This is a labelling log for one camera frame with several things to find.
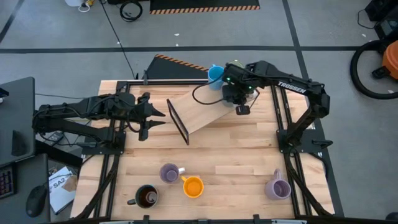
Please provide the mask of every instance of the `mug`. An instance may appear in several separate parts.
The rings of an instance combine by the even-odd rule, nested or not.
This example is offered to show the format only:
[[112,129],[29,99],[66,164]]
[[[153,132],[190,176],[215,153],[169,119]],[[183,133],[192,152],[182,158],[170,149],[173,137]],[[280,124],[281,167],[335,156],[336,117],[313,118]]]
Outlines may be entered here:
[[159,193],[152,185],[143,185],[137,192],[135,199],[127,201],[128,205],[138,205],[141,208],[151,208],[156,205],[159,199]]
[[289,183],[282,179],[282,172],[276,169],[274,178],[266,184],[266,195],[271,200],[283,200],[290,196],[292,189]]
[[[213,65],[209,71],[207,72],[207,78],[208,82],[212,82],[222,76],[224,74],[224,68],[221,66]],[[223,79],[219,78],[217,81],[214,83],[210,84],[209,87],[212,90],[220,90],[221,87],[223,86]]]
[[197,198],[203,193],[203,189],[205,188],[205,185],[203,184],[203,181],[199,177],[181,177],[181,179],[184,181],[183,189],[185,195],[187,195],[190,198]]
[[185,173],[185,168],[178,168],[175,164],[168,163],[160,168],[159,175],[163,182],[171,184],[183,173]]

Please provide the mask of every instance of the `purple mug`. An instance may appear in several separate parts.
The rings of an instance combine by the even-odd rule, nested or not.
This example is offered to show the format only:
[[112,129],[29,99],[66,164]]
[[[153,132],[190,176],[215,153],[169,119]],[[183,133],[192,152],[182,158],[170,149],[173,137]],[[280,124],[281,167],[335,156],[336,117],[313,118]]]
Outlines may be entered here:
[[180,174],[185,172],[185,168],[178,168],[175,164],[164,164],[162,168],[160,168],[160,178],[163,182],[171,184],[175,182]]
[[266,184],[266,195],[271,200],[283,200],[290,196],[292,189],[289,183],[282,179],[282,172],[276,169],[274,178]]

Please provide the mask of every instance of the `blue mug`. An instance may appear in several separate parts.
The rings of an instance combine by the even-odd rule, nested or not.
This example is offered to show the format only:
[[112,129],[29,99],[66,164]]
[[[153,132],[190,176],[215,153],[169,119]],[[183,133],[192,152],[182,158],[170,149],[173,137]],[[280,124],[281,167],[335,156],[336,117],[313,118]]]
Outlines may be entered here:
[[[212,82],[224,74],[224,68],[221,66],[213,65],[207,72],[208,82]],[[220,90],[223,86],[222,78],[210,84],[209,87],[212,90]]]

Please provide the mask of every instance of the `black mug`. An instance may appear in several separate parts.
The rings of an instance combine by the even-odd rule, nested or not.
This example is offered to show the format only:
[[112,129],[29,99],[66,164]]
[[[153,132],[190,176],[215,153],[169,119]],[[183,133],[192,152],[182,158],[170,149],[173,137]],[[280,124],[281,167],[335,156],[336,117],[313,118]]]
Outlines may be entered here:
[[152,185],[143,185],[137,192],[135,199],[127,201],[128,205],[138,205],[141,208],[151,208],[159,199],[159,193]]

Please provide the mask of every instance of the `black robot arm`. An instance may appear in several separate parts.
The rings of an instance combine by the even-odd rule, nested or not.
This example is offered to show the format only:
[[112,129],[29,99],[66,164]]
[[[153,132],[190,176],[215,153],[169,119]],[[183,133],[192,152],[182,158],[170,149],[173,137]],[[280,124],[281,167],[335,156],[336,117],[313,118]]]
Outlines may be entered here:
[[287,128],[285,141],[292,146],[300,145],[304,130],[315,119],[329,114],[330,97],[325,92],[324,84],[286,74],[265,61],[250,63],[246,68],[227,63],[222,79],[228,84],[223,86],[223,98],[239,105],[236,108],[238,115],[250,113],[249,106],[244,105],[246,97],[258,87],[274,85],[307,96],[308,109],[297,122]]
[[[86,118],[88,120],[115,119],[126,121],[129,128],[139,133],[139,140],[148,138],[148,130],[164,122],[147,121],[150,116],[165,116],[149,103],[150,94],[144,93],[137,99],[129,93],[92,96],[79,103],[63,103],[62,105],[42,105],[33,117],[32,127],[36,133],[65,131],[96,139],[103,144],[114,141],[113,128],[93,128],[74,123],[65,118]],[[135,130],[130,122],[138,123],[140,128]]]

